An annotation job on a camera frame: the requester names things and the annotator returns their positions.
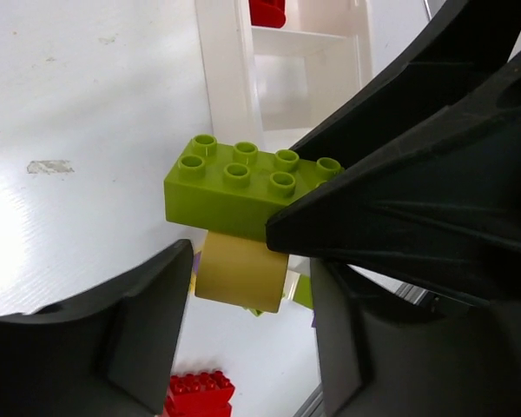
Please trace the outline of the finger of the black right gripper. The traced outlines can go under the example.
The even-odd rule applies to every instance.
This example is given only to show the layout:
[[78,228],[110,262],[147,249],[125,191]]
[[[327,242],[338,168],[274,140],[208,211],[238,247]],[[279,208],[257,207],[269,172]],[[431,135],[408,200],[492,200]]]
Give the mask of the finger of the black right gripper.
[[521,51],[465,99],[267,223],[276,251],[471,304],[521,301]]
[[359,93],[292,146],[349,168],[463,99],[508,60],[521,31],[521,0],[447,1]]

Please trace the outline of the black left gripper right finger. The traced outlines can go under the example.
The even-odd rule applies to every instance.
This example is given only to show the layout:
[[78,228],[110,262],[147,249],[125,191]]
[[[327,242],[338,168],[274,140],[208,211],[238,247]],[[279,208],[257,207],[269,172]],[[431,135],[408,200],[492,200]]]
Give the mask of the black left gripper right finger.
[[521,303],[443,316],[312,260],[329,416],[521,416]]

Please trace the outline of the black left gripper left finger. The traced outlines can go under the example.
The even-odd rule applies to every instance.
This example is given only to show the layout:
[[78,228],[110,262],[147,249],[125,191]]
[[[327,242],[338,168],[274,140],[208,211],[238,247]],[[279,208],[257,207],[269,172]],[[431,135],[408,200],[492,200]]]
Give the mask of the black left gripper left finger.
[[194,250],[33,314],[0,316],[0,416],[156,416],[168,391]]

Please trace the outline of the purple curved lego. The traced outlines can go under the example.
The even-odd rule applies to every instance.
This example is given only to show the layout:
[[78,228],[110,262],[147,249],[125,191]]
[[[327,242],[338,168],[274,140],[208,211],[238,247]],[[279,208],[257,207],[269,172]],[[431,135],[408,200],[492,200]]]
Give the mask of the purple curved lego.
[[264,242],[209,231],[195,279],[199,298],[276,313],[280,309],[288,256]]

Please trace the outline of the lime green lego brick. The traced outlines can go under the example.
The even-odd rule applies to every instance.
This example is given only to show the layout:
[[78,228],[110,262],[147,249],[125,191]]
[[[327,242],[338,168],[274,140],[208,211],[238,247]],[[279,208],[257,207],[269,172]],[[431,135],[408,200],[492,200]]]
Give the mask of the lime green lego brick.
[[343,171],[330,157],[193,137],[164,179],[166,220],[263,242],[268,219]]

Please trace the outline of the red curved lego brick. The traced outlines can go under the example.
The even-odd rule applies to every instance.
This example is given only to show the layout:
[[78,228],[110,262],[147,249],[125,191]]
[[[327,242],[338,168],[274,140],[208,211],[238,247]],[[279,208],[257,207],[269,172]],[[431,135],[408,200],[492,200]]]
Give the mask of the red curved lego brick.
[[249,0],[251,24],[282,28],[286,23],[285,0]]

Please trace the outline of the small lime green lego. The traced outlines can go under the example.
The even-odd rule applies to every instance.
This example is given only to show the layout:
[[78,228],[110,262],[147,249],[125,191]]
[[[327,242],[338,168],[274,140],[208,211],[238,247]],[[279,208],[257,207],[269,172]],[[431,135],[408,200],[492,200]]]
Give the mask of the small lime green lego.
[[310,277],[288,271],[286,275],[255,280],[240,299],[239,306],[259,317],[264,313],[278,313],[283,301],[313,310]]

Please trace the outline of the red lego cluster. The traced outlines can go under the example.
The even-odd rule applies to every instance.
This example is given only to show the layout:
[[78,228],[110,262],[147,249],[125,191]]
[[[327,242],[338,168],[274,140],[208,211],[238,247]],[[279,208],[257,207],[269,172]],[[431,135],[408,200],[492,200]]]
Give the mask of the red lego cluster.
[[172,374],[162,416],[230,417],[235,386],[221,371]]

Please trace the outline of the white lego brick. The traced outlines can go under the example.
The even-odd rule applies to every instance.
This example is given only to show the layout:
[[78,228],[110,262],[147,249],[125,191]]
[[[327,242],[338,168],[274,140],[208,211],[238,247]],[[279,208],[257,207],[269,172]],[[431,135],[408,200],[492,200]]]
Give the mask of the white lego brick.
[[307,307],[311,302],[310,277],[288,270],[284,283],[283,298]]

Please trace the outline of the right white plastic container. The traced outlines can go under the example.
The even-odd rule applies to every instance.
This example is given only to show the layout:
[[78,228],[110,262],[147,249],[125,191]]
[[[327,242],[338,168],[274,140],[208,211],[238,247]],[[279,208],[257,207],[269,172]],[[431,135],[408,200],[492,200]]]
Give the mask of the right white plastic container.
[[213,134],[289,148],[372,79],[368,3],[287,1],[280,29],[246,1],[195,4]]

